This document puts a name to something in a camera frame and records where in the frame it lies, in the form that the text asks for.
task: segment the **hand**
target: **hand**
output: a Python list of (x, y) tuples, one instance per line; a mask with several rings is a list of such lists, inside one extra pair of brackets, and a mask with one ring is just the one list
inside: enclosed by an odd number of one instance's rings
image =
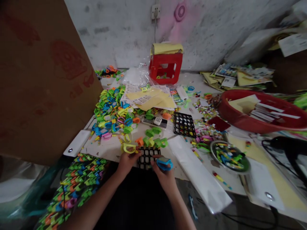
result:
[[(160, 158), (161, 155), (154, 155), (154, 158)], [(162, 171), (157, 162), (151, 161), (150, 164), (153, 167), (154, 172), (157, 174), (160, 184), (168, 197), (173, 196), (178, 191), (177, 184), (174, 176), (174, 169), (170, 171)]]
[(136, 151), (138, 153), (126, 153), (124, 152), (121, 155), (121, 159), (119, 160), (119, 165), (116, 170), (116, 173), (122, 178), (125, 179), (127, 174), (132, 169), (134, 163), (137, 161), (137, 159), (142, 155), (142, 152), (139, 151), (139, 147), (136, 147)]

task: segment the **metal bowl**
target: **metal bowl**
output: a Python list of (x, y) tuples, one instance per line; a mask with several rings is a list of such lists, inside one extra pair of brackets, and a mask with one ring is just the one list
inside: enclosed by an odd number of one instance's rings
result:
[[(224, 143), (224, 144), (228, 144), (228, 145), (231, 145), (231, 143), (228, 143), (228, 142), (225, 142), (225, 141), (213, 141), (211, 142), (210, 144), (210, 150), (211, 150), (211, 154), (213, 155), (213, 157), (215, 158), (215, 160), (221, 165), (223, 166), (224, 168), (228, 169), (228, 170), (231, 170), (233, 172), (235, 172), (236, 174), (238, 175), (247, 175), (250, 173), (250, 163), (249, 163), (249, 160), (247, 157), (243, 157), (241, 160), (240, 160), (240, 163), (244, 165), (244, 169), (233, 169), (233, 168), (230, 168), (228, 167), (227, 165), (224, 165), (222, 162), (220, 162), (217, 158), (217, 155), (216, 155), (216, 150), (215, 150), (215, 146), (218, 144), (218, 143)], [(238, 148), (236, 147), (233, 147), (234, 149), (236, 149), (238, 152), (241, 152)]]

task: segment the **person's arm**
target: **person's arm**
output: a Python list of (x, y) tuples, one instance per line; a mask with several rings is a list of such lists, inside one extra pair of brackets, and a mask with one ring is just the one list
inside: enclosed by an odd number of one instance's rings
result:
[(170, 204), (175, 216), (176, 227), (179, 230), (196, 230), (192, 217), (186, 207), (180, 192), (178, 190), (174, 169), (170, 171), (161, 171), (156, 162), (150, 162), (153, 170), (158, 176), (160, 184), (169, 198)]
[(123, 153), (116, 172), (83, 206), (77, 209), (76, 212), (61, 225), (61, 229), (93, 229), (113, 197), (116, 189), (126, 178), (140, 156), (140, 152), (138, 154)]

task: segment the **power cord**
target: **power cord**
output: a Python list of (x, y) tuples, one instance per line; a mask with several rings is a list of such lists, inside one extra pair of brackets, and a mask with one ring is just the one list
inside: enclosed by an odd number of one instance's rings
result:
[(267, 140), (262, 140), (261, 141), (261, 145), (262, 147), (268, 152), (268, 154), (270, 154), (271, 157), (273, 157), (281, 166), (285, 167), (288, 171), (290, 171), (291, 173), (293, 173), (297, 178), (299, 178), (301, 180), (301, 178), (294, 173), (289, 167), (285, 166), (283, 163), (281, 163), (269, 150), (269, 148), (267, 147), (266, 144), (264, 144), (264, 142), (268, 142)]
[(157, 27), (157, 17), (158, 17), (158, 10), (155, 9), (154, 11), (154, 42), (156, 43), (156, 27)]
[[(196, 198), (198, 202), (202, 203), (203, 205), (205, 205), (205, 203), (203, 202), (202, 199), (200, 198)], [(244, 216), (236, 216), (236, 215), (230, 215), (230, 214), (226, 214), (226, 213), (221, 213), (222, 215), (224, 215), (225, 217), (231, 219), (232, 221), (234, 222), (237, 222), (238, 224), (241, 224), (241, 225), (244, 225), (244, 226), (247, 226), (247, 227), (250, 227), (250, 228), (253, 228), (253, 229), (259, 229), (259, 230), (271, 230), (271, 229), (276, 229), (277, 227), (280, 227), (280, 228), (284, 228), (284, 229), (289, 229), (289, 230), (298, 230), (298, 229), (295, 229), (295, 228), (288, 228), (288, 227), (284, 227), (284, 226), (280, 226), (278, 225), (278, 211), (276, 208), (270, 206), (271, 208), (271, 211), (273, 213), (273, 216), (274, 216), (274, 223), (272, 222), (268, 222), (268, 221), (263, 221), (263, 220), (258, 220), (258, 219), (255, 219), (255, 218), (250, 218), (250, 217), (244, 217)], [(259, 223), (265, 223), (265, 224), (270, 224), (272, 225), (272, 227), (269, 227), (269, 228), (260, 228), (260, 227), (255, 227), (255, 226), (252, 226), (252, 225), (248, 225), (244, 222), (240, 222), (240, 221), (237, 221), (235, 219), (233, 219), (232, 217), (237, 217), (237, 218), (244, 218), (244, 219), (249, 219), (249, 220), (253, 220), (253, 221), (256, 221), (256, 222), (259, 222)]]

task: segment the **black cable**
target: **black cable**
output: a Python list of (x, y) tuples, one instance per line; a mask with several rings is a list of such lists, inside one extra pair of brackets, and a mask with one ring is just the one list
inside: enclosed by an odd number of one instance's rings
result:
[(268, 154), (270, 154), (270, 156), (273, 157), (281, 166), (285, 167), (287, 170), (289, 170), (290, 172), (292, 172), (298, 179), (301, 180), (301, 178), (300, 178), (296, 173), (294, 173), (289, 167), (287, 167), (287, 166), (285, 166), (283, 163), (281, 163), (281, 162), (270, 152), (269, 148), (268, 148), (265, 144), (263, 144), (264, 141), (267, 141), (267, 140), (262, 140), (261, 145), (262, 145), (262, 147), (268, 152)]
[[(205, 205), (205, 203), (203, 202), (202, 199), (200, 199), (200, 198), (197, 197), (196, 200), (197, 200), (198, 202), (202, 203), (203, 205)], [(273, 213), (273, 215), (274, 215), (274, 218), (275, 218), (275, 222), (274, 222), (274, 223), (268, 222), (268, 221), (263, 221), (263, 220), (258, 220), (258, 219), (250, 218), (250, 217), (230, 215), (230, 214), (226, 214), (226, 213), (223, 213), (223, 212), (222, 212), (222, 214), (223, 214), (225, 217), (227, 217), (227, 218), (229, 218), (229, 219), (231, 219), (231, 220), (237, 222), (238, 224), (241, 224), (241, 225), (244, 225), (244, 226), (253, 228), (253, 229), (269, 230), (269, 229), (275, 229), (276, 227), (280, 227), (280, 228), (289, 229), (289, 230), (298, 230), (298, 229), (288, 228), (288, 227), (284, 227), (284, 226), (278, 225), (278, 211), (277, 211), (276, 208), (274, 208), (274, 207), (272, 207), (272, 206), (270, 206), (270, 208), (271, 208), (271, 211), (272, 211), (272, 213)], [(270, 228), (255, 227), (255, 226), (248, 225), (248, 224), (246, 224), (246, 223), (237, 221), (237, 220), (235, 220), (235, 219), (233, 219), (233, 218), (231, 218), (231, 217), (238, 217), (238, 218), (250, 219), (250, 220), (253, 220), (253, 221), (256, 221), (256, 222), (259, 222), (259, 223), (271, 224), (272, 227), (270, 227)]]
[(61, 184), (62, 184), (62, 189), (63, 189), (63, 196), (64, 196), (64, 199), (63, 199), (63, 201), (64, 201), (64, 204), (63, 204), (63, 218), (64, 218), (64, 222), (66, 221), (66, 219), (65, 219), (65, 190), (64, 190), (64, 184), (63, 184), (63, 182), (62, 182), (62, 175), (63, 175), (63, 172), (64, 172), (64, 169), (65, 168), (63, 168), (62, 169), (62, 172), (61, 172), (61, 174), (60, 174), (60, 182), (61, 182)]

